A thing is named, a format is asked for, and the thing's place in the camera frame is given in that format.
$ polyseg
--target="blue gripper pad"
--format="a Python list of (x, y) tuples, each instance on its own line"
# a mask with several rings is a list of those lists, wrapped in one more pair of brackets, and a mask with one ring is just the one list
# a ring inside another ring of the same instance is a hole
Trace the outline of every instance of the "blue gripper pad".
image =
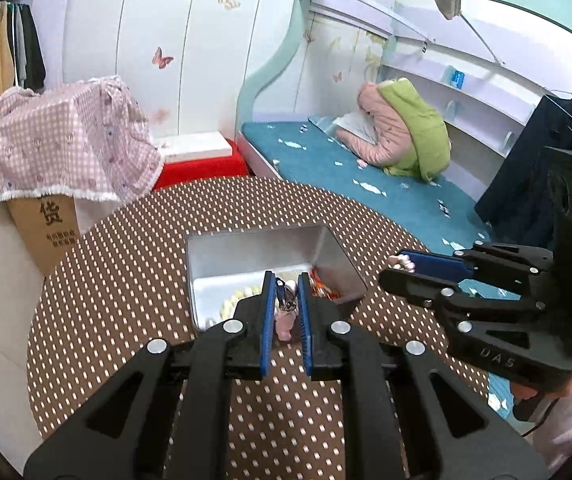
[(401, 251), (399, 254), (410, 256), (410, 260), (415, 264), (415, 272), (424, 276), (459, 283), (472, 279), (474, 274), (474, 270), (469, 269), (466, 263), (458, 258), (416, 251)]
[(261, 355), (259, 357), (259, 369), (261, 370), (261, 376), (263, 378), (268, 376), (268, 370), (271, 362), (272, 334), (275, 331), (276, 278), (275, 274), (271, 272), (268, 284), (268, 301), (265, 305), (266, 310), (264, 311), (263, 328), (261, 330)]
[(306, 295), (304, 293), (304, 279), (301, 277), (301, 274), (297, 280), (297, 301), (299, 302), (299, 322), (301, 323), (301, 353), (304, 357), (306, 375), (310, 377), (313, 374), (312, 336)]

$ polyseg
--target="green blanket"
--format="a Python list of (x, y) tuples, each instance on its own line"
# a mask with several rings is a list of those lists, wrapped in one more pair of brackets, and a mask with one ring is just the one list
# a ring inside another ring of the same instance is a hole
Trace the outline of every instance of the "green blanket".
[(450, 139), (443, 118), (421, 98), (408, 79), (384, 81), (379, 85), (379, 93), (408, 126), (414, 145), (402, 160), (384, 171), (434, 179), (450, 164)]

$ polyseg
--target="cardboard box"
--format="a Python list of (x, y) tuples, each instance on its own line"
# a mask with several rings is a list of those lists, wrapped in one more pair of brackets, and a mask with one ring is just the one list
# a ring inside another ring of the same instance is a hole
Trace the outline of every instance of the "cardboard box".
[(16, 198), (7, 204), (32, 259), (48, 276), (79, 238), (75, 199), (49, 195)]

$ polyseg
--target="person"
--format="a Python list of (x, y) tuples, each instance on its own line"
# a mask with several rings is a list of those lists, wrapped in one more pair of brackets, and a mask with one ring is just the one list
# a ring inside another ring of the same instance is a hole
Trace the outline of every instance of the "person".
[[(511, 383), (510, 390), (515, 400), (531, 399), (538, 394), (517, 383)], [(554, 406), (526, 439), (544, 457), (552, 473), (563, 473), (560, 468), (572, 455), (572, 378), (560, 391), (548, 394), (547, 398), (556, 401)]]

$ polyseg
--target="curved bed post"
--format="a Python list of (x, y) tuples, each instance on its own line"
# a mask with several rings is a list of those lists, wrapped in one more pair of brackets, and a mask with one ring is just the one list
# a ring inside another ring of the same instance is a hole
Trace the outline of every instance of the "curved bed post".
[(236, 135), (241, 131), (243, 123), (253, 118), (253, 107), (257, 96), (284, 72), (299, 50), (304, 40), (310, 2), (311, 0), (295, 0), (290, 25), (281, 45), (264, 66), (243, 82), (237, 98)]

